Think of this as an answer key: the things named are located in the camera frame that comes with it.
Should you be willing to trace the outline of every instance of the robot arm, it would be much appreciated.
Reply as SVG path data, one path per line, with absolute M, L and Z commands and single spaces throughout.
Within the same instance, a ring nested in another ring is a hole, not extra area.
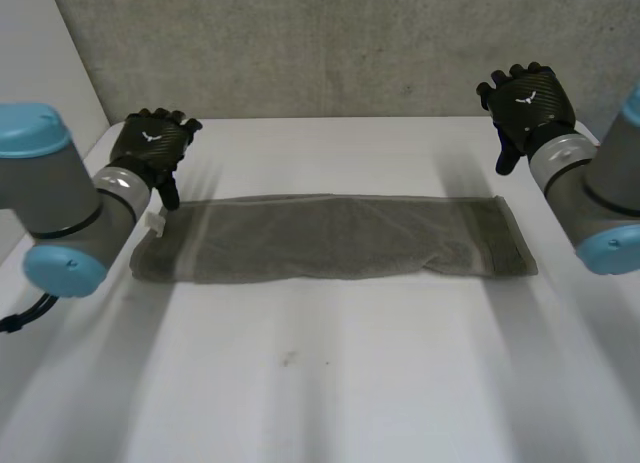
M 496 170 L 521 156 L 576 255 L 597 274 L 640 269 L 640 87 L 597 149 L 574 130 L 573 108 L 548 67 L 514 65 L 478 86 L 502 143 Z
M 0 208 L 12 209 L 34 239 L 29 280 L 57 297 L 83 297 L 104 280 L 157 188 L 179 206 L 172 172 L 202 125 L 181 112 L 130 115 L 111 163 L 89 177 L 56 111 L 0 105 Z

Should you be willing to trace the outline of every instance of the light blue joint cap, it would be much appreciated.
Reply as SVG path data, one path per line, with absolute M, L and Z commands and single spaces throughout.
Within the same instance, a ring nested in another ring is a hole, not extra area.
M 640 83 L 636 85 L 633 92 L 627 98 L 622 107 L 622 114 L 629 123 L 640 127 Z
M 65 246 L 34 246 L 22 267 L 31 283 L 64 298 L 90 295 L 107 276 L 107 269 L 93 256 Z
M 0 104 L 0 158 L 37 158 L 70 143 L 71 134 L 52 107 L 42 103 Z
M 640 269 L 640 225 L 620 226 L 584 240 L 576 255 L 598 275 L 621 275 Z

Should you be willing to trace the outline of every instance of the cloth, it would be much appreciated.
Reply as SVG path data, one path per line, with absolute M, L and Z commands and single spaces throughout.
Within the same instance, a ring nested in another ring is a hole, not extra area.
M 536 263 L 495 198 L 274 195 L 184 203 L 131 259 L 151 282 L 360 279 L 427 269 L 528 276 Z

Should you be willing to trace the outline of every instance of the gray wall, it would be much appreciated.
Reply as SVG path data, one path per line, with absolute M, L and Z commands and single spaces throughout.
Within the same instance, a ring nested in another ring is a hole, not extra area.
M 640 77 L 640 0 L 56 0 L 112 122 L 480 115 L 496 68 L 551 65 L 601 135 Z

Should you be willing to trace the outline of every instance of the carbon fiber glove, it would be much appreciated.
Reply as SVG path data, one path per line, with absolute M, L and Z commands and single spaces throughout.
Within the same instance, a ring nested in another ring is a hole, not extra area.
M 502 151 L 496 171 L 501 175 L 511 173 L 520 157 L 530 153 L 532 135 L 541 127 L 553 123 L 572 133 L 576 124 L 571 102 L 551 68 L 533 62 L 526 70 L 513 65 L 509 73 L 496 70 L 491 73 L 495 89 L 485 82 L 476 89 L 498 130 Z
M 124 127 L 111 150 L 111 164 L 140 176 L 151 188 L 157 188 L 167 210 L 180 206 L 173 172 L 184 158 L 202 124 L 191 118 L 181 124 L 184 113 L 158 108 L 153 114 L 143 108 L 127 116 Z

